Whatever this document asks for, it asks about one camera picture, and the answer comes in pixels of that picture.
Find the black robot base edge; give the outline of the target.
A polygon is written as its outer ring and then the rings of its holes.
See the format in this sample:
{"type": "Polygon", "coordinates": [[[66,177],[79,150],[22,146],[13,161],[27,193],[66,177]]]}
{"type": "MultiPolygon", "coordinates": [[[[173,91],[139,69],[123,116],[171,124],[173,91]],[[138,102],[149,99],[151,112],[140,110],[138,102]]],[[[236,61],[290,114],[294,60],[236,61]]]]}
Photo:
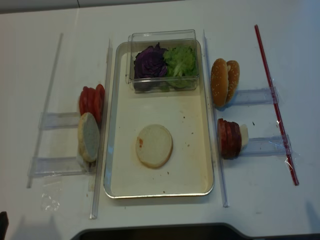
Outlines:
{"type": "Polygon", "coordinates": [[[168,225],[88,230],[74,240],[249,240],[226,225],[168,225]]]}

